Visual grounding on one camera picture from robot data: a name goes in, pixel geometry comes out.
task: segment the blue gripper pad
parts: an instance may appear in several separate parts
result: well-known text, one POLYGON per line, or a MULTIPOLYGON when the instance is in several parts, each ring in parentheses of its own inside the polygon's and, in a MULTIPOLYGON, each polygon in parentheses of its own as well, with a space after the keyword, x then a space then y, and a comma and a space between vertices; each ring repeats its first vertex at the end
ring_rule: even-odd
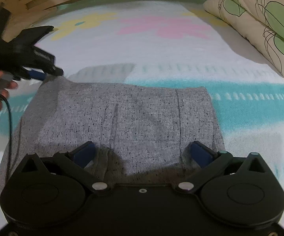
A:
POLYGON ((46 74, 42 72, 38 72, 36 70, 28 71, 28 74, 31 76, 32 79, 44 81, 46 78, 46 74))
POLYGON ((88 141, 69 153, 70 159, 81 168, 85 168, 95 157, 95 145, 88 141))
POLYGON ((192 159, 201 167, 205 168, 215 159, 213 151, 201 144, 199 141, 194 141, 190 146, 190 154, 192 159))

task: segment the folded gray sweater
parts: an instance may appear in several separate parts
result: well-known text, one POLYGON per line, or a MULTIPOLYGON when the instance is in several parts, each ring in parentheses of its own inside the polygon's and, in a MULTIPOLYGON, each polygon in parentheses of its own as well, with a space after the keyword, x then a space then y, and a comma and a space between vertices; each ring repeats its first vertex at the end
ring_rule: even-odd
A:
MULTIPOLYGON (((86 169, 109 184, 175 183, 198 168, 186 147, 201 141, 224 150, 207 90, 74 83, 48 78, 13 134, 11 173, 27 153, 40 157, 93 141, 86 169)), ((0 164, 4 187, 6 150, 0 164)))

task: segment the metal screw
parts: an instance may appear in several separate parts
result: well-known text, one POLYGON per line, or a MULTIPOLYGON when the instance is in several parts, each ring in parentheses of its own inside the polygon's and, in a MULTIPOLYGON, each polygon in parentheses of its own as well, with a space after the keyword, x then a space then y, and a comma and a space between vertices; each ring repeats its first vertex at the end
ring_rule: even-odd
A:
POLYGON ((96 182, 94 184, 92 184, 93 189, 97 190, 97 191, 101 191, 101 190, 105 190, 108 185, 104 182, 96 182))
POLYGON ((139 192, 140 192, 140 193, 142 193, 142 194, 144 194, 144 193, 146 193, 146 192, 147 192, 147 190, 146 190, 146 189, 144 189, 144 188, 142 188, 142 189, 140 189, 140 190, 139 190, 139 192))
POLYGON ((194 184, 190 182, 181 182, 178 184, 178 187, 182 190, 190 191, 194 188, 194 184))

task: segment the teal stripe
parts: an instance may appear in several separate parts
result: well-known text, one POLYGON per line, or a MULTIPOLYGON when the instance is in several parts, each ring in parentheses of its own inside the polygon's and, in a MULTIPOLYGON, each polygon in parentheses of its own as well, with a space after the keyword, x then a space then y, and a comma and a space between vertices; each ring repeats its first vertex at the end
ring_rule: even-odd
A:
POLYGON ((284 99, 277 99, 275 94, 284 94, 284 84, 255 83, 243 84, 236 82, 215 82, 203 80, 127 80, 125 83, 146 87, 187 88, 206 87, 209 94, 215 97, 219 94, 221 100, 212 100, 217 118, 223 134, 236 131, 237 129, 253 128, 259 125, 269 125, 284 121, 284 99), (239 96, 239 100, 233 97, 242 93, 245 101, 239 96), (226 99, 225 94, 231 95, 231 100, 226 99), (274 100, 266 98, 273 95, 274 100))
POLYGON ((274 168, 275 168, 275 176, 276 176, 277 179, 279 179, 279 173, 278 173, 277 165, 275 165, 274 168))

